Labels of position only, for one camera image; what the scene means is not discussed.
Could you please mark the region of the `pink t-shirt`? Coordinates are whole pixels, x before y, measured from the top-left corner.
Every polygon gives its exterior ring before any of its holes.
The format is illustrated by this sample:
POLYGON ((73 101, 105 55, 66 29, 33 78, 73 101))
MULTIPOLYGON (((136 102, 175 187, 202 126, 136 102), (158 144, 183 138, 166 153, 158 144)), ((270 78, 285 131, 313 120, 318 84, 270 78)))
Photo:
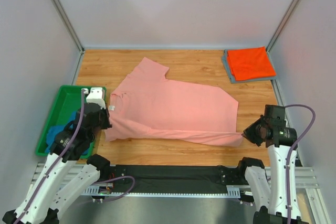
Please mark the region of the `pink t-shirt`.
POLYGON ((220 87, 165 77, 169 68, 148 58, 110 95, 106 140, 162 138, 237 147, 238 101, 220 87))

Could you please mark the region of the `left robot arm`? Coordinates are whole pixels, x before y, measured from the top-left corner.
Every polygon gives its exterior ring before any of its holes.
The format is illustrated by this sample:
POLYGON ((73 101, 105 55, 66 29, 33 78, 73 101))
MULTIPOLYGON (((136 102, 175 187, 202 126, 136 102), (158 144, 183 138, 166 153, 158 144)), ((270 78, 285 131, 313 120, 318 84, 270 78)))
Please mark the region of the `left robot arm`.
POLYGON ((80 173, 66 186, 61 182, 90 146, 100 130, 111 127, 108 109, 102 99, 85 102, 56 138, 45 166, 22 204, 4 214, 4 223, 59 223, 66 209, 91 184, 107 178, 110 162, 94 154, 80 173))

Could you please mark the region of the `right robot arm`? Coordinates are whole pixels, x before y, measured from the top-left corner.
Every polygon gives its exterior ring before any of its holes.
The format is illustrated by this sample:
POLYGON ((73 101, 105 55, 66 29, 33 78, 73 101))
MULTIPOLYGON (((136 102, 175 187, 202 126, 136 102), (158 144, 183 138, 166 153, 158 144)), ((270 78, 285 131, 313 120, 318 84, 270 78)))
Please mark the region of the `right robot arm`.
POLYGON ((251 143, 266 144, 270 159, 269 178, 259 159, 244 157, 238 164, 256 206, 254 223, 303 223, 296 193, 297 147, 316 114, 312 113, 307 128, 298 135, 287 126, 286 109, 287 106, 266 105, 263 115, 243 131, 243 137, 251 143))

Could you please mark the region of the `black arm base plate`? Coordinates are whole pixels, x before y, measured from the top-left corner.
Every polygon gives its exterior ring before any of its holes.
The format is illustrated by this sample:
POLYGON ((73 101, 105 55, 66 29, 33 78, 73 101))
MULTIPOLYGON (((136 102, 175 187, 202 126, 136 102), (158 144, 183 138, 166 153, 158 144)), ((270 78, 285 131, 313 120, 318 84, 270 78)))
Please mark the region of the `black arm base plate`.
MULTIPOLYGON (((103 174, 103 177, 99 179, 94 184, 106 184, 106 183, 115 183, 119 182, 120 184, 126 184, 128 180, 132 180, 134 177, 128 175, 122 175, 115 177, 112 174, 112 169, 109 167, 109 171, 106 171, 103 174)), ((223 183, 227 185, 247 185, 247 180, 245 179, 245 170, 247 167, 244 164, 238 164, 237 167, 226 167, 223 165, 217 165, 223 173, 223 183)))

